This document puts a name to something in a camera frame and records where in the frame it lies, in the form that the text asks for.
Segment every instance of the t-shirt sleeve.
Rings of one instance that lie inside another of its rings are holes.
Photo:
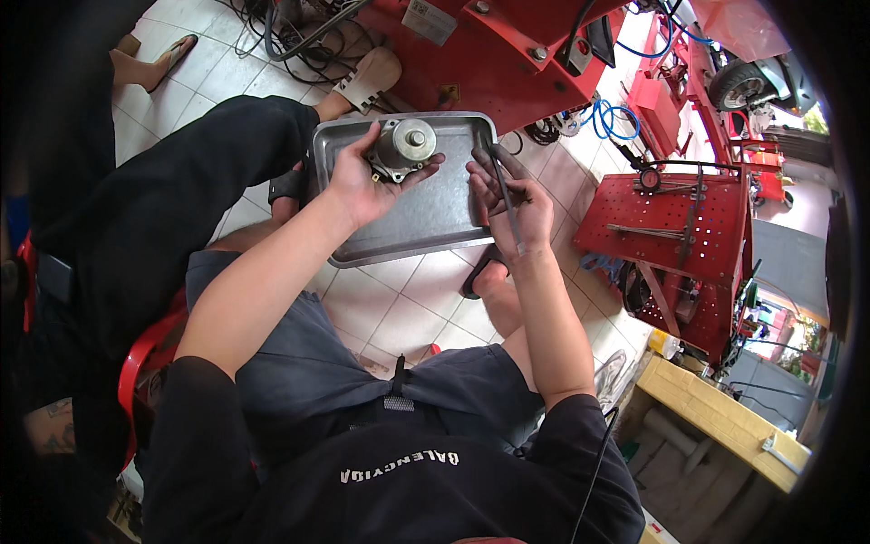
[[[592,395],[561,400],[544,418],[529,461],[549,467],[579,485],[578,508],[592,483],[595,459],[607,423]],[[592,495],[583,514],[582,541],[637,542],[643,532],[638,489],[613,439],[607,440]],[[589,532],[598,533],[593,538]]]
[[[238,391],[199,357],[170,366],[144,461],[145,542],[221,542],[258,490]]]

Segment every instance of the hand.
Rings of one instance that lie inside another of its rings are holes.
[[[538,182],[519,161],[512,157],[504,147],[494,144],[492,150],[496,158],[507,169],[510,176],[502,171],[511,202],[517,214],[519,237],[526,252],[549,250],[550,230],[552,228],[552,201]],[[486,207],[490,222],[490,231],[500,251],[508,262],[514,262],[519,257],[517,242],[511,231],[507,218],[507,207],[501,184],[492,169],[489,152],[474,148],[472,156],[477,162],[471,161],[465,168],[471,173],[468,183],[480,202]]]
[[[345,205],[355,229],[387,213],[400,194],[437,172],[445,160],[444,153],[432,155],[427,166],[405,176],[399,184],[371,181],[371,165],[365,154],[378,140],[380,130],[380,123],[375,121],[365,136],[341,150],[326,189]]]

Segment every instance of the wheel rim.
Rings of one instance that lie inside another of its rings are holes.
[[[760,77],[747,79],[731,89],[722,99],[726,108],[741,110],[746,107],[749,97],[759,94],[764,89],[764,81]]]

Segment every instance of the qr code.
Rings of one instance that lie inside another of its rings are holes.
[[[415,0],[414,2],[411,2],[411,10],[417,13],[417,15],[423,17],[429,12],[429,6]]]

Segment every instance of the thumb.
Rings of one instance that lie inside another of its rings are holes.
[[[369,131],[366,134],[354,142],[353,144],[345,147],[347,151],[349,151],[353,155],[361,156],[366,150],[372,147],[375,141],[378,140],[378,135],[380,134],[380,123],[378,121],[373,122],[369,125]]]

